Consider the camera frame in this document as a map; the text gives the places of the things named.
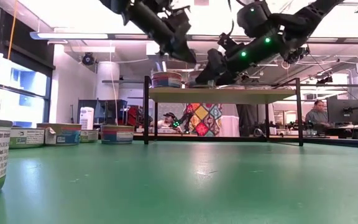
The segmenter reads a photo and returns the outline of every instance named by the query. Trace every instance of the computer monitor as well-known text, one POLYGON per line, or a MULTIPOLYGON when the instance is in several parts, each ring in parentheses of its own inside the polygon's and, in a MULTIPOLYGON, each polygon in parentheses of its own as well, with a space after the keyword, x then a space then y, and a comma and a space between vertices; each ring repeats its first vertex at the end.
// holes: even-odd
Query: computer monitor
POLYGON ((358 100, 327 99, 327 111, 330 123, 358 124, 358 100))

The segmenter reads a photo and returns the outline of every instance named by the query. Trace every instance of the yellow cable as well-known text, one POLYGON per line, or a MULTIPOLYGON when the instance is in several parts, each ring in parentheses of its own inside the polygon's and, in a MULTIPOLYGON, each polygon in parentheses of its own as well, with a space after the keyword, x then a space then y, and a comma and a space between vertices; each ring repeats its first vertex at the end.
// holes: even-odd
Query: yellow cable
POLYGON ((11 39, 9 41, 9 50, 7 52, 7 59, 11 59, 11 50, 12 50, 12 43, 13 43, 13 34, 15 31, 15 25, 16 25, 16 12, 17 12, 17 2, 18 0, 15 0, 15 6, 14 6, 14 12, 13 12, 13 23, 12 23, 12 30, 11 30, 11 39))

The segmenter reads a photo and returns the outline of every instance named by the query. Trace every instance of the black cable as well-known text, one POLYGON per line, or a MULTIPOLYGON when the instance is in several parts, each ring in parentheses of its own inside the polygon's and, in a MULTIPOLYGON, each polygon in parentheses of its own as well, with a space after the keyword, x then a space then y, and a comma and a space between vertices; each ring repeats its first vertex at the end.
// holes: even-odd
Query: black cable
MULTIPOLYGON (((240 3, 242 6, 245 6, 242 2, 240 2, 240 0, 236 0, 238 3, 240 3)), ((231 1, 230 0, 227 0, 227 3, 229 4, 229 9, 230 9, 230 13, 232 12, 232 9, 231 9, 231 1)), ((233 33, 233 30, 234 30, 234 19, 233 17, 231 18, 231 30, 230 32, 227 34, 227 36, 230 37, 231 33, 233 33)))
MULTIPOLYGON (((313 60, 320 66, 320 68, 323 69, 323 72, 326 73, 327 71, 326 71, 326 70, 323 68, 323 66, 321 66, 320 63, 313 57, 313 55, 310 53, 310 51, 309 51, 309 55, 310 55, 310 57, 313 58, 313 60)), ((341 88, 342 88, 343 90, 345 90, 349 95, 353 96, 353 98, 355 98, 355 99, 358 100, 357 97, 355 97, 352 93, 350 93, 350 92, 349 92, 347 89, 345 89, 343 86, 341 86, 341 88)))
POLYGON ((244 4, 241 0, 236 0, 236 2, 237 2, 238 4, 240 4, 241 6, 246 6, 246 4, 244 4))

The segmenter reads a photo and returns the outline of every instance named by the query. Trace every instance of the security camera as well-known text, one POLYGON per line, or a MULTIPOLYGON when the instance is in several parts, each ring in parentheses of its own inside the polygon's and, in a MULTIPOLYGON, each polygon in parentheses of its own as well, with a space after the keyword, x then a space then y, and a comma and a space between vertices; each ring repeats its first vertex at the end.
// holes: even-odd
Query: security camera
POLYGON ((86 66, 93 65, 95 63, 93 53, 92 52, 85 53, 84 57, 82 58, 82 63, 86 66))

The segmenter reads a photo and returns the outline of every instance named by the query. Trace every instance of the window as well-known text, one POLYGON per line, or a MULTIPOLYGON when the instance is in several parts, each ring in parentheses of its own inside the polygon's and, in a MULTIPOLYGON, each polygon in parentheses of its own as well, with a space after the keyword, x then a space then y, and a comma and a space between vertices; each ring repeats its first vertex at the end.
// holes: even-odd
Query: window
POLYGON ((0 119, 35 128, 44 118, 44 99, 0 89, 0 119))
POLYGON ((0 54, 0 84, 45 96, 47 76, 11 62, 0 54))

